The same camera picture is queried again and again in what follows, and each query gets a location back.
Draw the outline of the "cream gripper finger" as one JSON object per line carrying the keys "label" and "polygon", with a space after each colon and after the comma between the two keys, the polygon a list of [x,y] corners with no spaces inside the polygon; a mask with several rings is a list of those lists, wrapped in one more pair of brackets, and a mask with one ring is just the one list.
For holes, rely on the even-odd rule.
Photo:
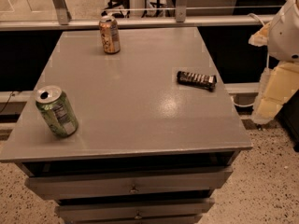
{"label": "cream gripper finger", "polygon": [[299,63],[279,62],[274,69],[265,68],[253,105],[252,121],[266,124],[273,120],[298,90]]}
{"label": "cream gripper finger", "polygon": [[259,31],[249,38],[249,43],[252,46],[262,47],[266,46],[268,43],[268,31],[270,27],[270,22],[264,25]]}

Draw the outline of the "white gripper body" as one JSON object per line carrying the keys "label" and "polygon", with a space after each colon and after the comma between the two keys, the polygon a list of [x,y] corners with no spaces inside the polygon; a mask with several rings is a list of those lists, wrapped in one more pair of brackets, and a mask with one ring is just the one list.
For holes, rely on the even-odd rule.
{"label": "white gripper body", "polygon": [[271,21],[269,54],[279,61],[299,62],[299,0],[288,0]]}

